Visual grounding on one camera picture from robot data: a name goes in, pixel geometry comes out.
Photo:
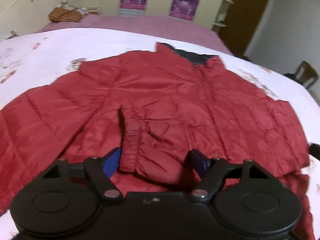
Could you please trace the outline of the brown wooden chair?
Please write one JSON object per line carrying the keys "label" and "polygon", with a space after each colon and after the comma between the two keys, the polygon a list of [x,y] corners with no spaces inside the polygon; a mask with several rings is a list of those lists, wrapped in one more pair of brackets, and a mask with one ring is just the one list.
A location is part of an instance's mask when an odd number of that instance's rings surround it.
{"label": "brown wooden chair", "polygon": [[312,65],[306,61],[303,61],[294,73],[286,73],[284,76],[299,83],[306,89],[310,89],[319,79],[319,75]]}

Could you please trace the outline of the white floral bed sheet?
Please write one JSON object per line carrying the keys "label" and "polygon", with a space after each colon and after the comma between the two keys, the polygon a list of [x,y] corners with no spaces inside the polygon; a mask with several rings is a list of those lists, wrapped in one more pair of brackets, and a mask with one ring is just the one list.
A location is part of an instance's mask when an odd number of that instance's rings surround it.
{"label": "white floral bed sheet", "polygon": [[[24,35],[1,42],[1,105],[28,89],[52,83],[71,68],[73,60],[97,60],[132,50],[154,51],[160,37],[125,31],[72,28]],[[166,40],[178,49],[219,55],[225,67],[259,87],[274,99],[288,101],[309,142],[319,142],[319,105],[308,91],[290,79],[257,64],[218,50],[178,40]]]}

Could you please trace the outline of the pink checked bed sheet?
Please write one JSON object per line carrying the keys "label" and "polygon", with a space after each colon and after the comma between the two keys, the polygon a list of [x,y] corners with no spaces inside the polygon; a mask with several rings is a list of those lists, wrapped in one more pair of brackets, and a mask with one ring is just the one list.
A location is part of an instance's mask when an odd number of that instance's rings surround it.
{"label": "pink checked bed sheet", "polygon": [[188,42],[232,55],[217,33],[191,22],[168,16],[103,16],[86,15],[80,22],[59,22],[45,25],[38,33],[67,28],[99,28],[127,31]]}

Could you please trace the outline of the orange folded cloth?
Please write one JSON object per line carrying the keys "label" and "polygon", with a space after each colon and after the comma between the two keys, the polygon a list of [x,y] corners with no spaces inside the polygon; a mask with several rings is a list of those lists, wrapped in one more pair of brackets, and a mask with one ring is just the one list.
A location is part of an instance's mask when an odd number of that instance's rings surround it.
{"label": "orange folded cloth", "polygon": [[67,10],[63,7],[56,7],[49,15],[48,18],[51,22],[79,22],[83,19],[82,13],[76,9]]}

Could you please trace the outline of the lower right purple poster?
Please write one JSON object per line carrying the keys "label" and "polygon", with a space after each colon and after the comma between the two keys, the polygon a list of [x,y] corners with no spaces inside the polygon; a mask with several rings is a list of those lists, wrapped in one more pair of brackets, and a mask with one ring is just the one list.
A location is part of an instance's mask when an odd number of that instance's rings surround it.
{"label": "lower right purple poster", "polygon": [[172,0],[169,16],[192,22],[199,0]]}

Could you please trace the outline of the cream corner shelf unit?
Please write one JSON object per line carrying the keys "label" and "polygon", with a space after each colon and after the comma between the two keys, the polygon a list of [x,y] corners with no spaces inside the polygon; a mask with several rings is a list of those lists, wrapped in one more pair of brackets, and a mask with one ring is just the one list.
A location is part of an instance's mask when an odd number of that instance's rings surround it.
{"label": "cream corner shelf unit", "polygon": [[218,33],[221,28],[226,27],[224,23],[229,6],[234,4],[233,0],[221,0],[220,7],[217,11],[212,31]]}

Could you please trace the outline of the brown wooden door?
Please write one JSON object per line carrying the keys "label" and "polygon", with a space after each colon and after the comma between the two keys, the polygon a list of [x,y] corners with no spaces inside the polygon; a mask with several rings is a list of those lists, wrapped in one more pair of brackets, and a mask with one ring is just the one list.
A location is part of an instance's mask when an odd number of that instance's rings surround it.
{"label": "brown wooden door", "polygon": [[232,0],[219,37],[235,56],[244,55],[268,4],[268,0]]}

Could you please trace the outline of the cream wooden headboard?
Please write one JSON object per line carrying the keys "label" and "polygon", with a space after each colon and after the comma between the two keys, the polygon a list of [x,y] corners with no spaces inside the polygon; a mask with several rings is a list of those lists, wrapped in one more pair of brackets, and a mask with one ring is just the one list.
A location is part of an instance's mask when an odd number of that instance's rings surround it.
{"label": "cream wooden headboard", "polygon": [[[34,33],[49,23],[48,15],[64,0],[1,0],[1,40],[12,32]],[[81,7],[83,0],[65,0]]]}

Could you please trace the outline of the red puffer jacket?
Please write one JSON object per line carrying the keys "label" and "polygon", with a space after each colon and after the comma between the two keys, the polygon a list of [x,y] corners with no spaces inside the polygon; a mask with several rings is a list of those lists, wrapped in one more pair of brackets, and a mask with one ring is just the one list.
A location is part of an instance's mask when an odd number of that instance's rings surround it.
{"label": "red puffer jacket", "polygon": [[314,238],[309,178],[301,173],[309,146],[291,105],[217,56],[194,64],[163,44],[83,62],[1,110],[1,213],[55,159],[77,163],[115,147],[122,148],[113,178],[121,191],[191,187],[198,178],[183,162],[193,148],[231,163],[254,159],[299,196],[295,233]]}

